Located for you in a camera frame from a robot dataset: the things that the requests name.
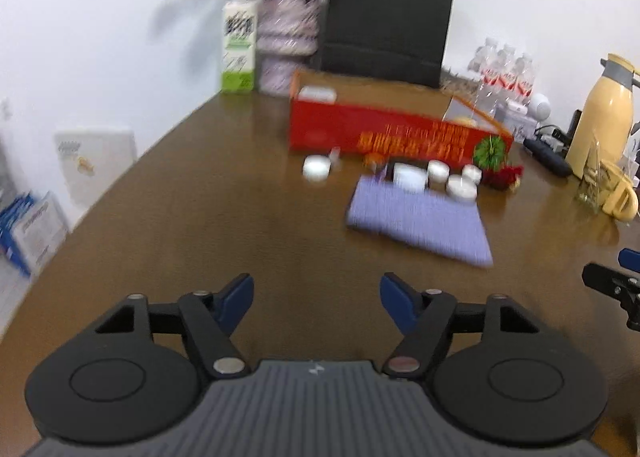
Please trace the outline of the black paper shopping bag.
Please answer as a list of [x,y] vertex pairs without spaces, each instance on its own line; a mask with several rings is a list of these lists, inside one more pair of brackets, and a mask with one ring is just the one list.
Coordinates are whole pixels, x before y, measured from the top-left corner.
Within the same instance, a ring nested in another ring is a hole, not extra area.
[[324,72],[440,87],[454,0],[328,0]]

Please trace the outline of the clear glass measuring cup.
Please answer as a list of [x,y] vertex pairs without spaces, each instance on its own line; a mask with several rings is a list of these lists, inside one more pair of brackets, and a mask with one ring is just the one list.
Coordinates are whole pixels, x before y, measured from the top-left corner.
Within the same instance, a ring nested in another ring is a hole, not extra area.
[[601,208],[603,174],[600,143],[597,136],[593,135],[587,151],[584,169],[582,169],[582,178],[576,192],[576,200],[584,204],[593,213],[597,213]]

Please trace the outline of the white round jar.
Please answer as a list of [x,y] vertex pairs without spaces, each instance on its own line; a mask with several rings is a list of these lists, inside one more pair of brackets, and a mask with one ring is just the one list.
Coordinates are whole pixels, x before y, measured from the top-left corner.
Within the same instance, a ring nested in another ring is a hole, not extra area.
[[426,189],[428,173],[418,166],[407,163],[395,163],[393,183],[400,189],[413,194],[421,194]]

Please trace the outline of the purple knitted cloth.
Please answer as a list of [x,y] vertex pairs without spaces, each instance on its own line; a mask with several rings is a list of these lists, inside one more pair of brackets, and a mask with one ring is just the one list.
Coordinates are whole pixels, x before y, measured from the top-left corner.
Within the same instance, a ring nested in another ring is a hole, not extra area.
[[494,264],[480,210],[435,191],[409,192],[386,180],[358,180],[346,224],[476,267]]

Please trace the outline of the dark blue glasses case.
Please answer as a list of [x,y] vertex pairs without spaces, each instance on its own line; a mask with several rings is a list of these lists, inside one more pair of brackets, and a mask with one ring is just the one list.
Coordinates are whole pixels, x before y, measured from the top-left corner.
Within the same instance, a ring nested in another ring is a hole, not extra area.
[[573,174],[570,165],[559,154],[539,138],[526,138],[523,147],[544,169],[557,177],[567,178]]

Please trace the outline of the white metal tin box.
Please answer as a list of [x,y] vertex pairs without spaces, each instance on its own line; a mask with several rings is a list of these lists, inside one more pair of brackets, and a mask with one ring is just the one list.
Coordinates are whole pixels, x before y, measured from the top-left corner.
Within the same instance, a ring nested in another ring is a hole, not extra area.
[[534,135],[538,124],[534,118],[529,117],[525,106],[511,99],[497,102],[495,119],[511,133],[515,142],[520,144]]

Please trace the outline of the red orange cardboard box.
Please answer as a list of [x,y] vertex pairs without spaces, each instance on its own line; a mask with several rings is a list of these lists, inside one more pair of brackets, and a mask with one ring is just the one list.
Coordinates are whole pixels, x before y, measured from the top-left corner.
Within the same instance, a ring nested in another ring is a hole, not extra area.
[[[334,104],[299,100],[305,85],[332,87]],[[288,145],[293,150],[379,154],[438,160],[451,168],[476,163],[498,169],[514,143],[511,133],[465,100],[434,88],[299,69],[290,91]],[[452,123],[471,117],[479,128]]]

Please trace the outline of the pink marbled ceramic vase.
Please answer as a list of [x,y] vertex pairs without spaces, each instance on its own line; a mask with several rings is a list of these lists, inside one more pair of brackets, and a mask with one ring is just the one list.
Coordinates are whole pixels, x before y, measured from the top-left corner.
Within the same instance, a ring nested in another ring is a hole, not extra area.
[[318,50],[321,0],[262,0],[258,6],[258,90],[288,96],[294,72]]

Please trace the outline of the clear plastic wipes container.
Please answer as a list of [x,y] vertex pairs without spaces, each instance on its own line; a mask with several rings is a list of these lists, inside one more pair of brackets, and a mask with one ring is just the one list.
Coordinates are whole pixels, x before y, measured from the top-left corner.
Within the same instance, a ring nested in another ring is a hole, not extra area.
[[337,100],[337,94],[332,87],[305,85],[299,90],[297,98],[299,100],[306,100],[307,102],[334,104]]

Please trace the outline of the blue white paper box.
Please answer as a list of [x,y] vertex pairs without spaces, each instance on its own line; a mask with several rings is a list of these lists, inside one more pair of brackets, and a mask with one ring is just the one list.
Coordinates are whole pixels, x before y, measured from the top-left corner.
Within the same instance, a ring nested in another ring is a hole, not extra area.
[[25,277],[37,276],[68,235],[65,216],[48,192],[18,195],[1,211],[1,252]]

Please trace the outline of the water bottle right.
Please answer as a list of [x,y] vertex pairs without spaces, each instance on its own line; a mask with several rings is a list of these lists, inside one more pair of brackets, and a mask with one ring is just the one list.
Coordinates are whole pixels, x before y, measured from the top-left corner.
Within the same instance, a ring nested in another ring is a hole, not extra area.
[[534,68],[533,57],[528,53],[522,53],[522,56],[516,61],[516,79],[513,87],[515,99],[520,104],[527,104],[532,97],[536,73]]

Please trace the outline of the water bottle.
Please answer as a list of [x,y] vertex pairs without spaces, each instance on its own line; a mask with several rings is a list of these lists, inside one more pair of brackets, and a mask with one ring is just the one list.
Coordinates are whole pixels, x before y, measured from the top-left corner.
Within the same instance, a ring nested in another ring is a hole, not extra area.
[[534,68],[533,57],[528,53],[522,53],[522,56],[516,61],[516,79],[513,87],[515,99],[520,104],[527,104],[532,97],[536,73]]
[[480,75],[480,84],[478,84],[474,106],[483,109],[486,102],[494,93],[494,88],[500,73],[498,42],[495,39],[486,38],[475,52],[474,57],[469,63],[469,69]]
[[516,66],[515,47],[504,44],[498,51],[498,78],[495,84],[499,100],[506,100],[513,96],[513,90],[518,81],[518,67]]

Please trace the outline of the water bottle middle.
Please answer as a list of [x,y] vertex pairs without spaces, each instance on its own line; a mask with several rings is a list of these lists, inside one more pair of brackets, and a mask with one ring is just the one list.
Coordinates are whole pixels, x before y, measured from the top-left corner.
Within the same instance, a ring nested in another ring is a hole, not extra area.
[[499,100],[506,100],[513,96],[513,90],[518,81],[518,67],[516,66],[515,47],[504,44],[498,51],[498,78],[495,84]]

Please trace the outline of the yellow ceramic mug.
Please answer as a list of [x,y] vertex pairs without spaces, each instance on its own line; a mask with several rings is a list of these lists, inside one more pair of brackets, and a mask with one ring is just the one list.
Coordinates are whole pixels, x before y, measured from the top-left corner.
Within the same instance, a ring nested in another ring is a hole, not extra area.
[[620,222],[631,222],[639,211],[639,200],[631,179],[613,162],[600,162],[600,207]]

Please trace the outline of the cream yellow thermos jug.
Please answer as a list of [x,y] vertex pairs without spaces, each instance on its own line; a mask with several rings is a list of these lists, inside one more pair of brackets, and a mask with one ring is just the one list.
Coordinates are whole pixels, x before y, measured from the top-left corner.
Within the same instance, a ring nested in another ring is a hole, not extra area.
[[596,140],[600,158],[617,163],[626,148],[634,124],[632,88],[636,68],[622,56],[612,53],[601,59],[603,72],[589,92],[566,162],[578,178],[584,175],[587,157]]

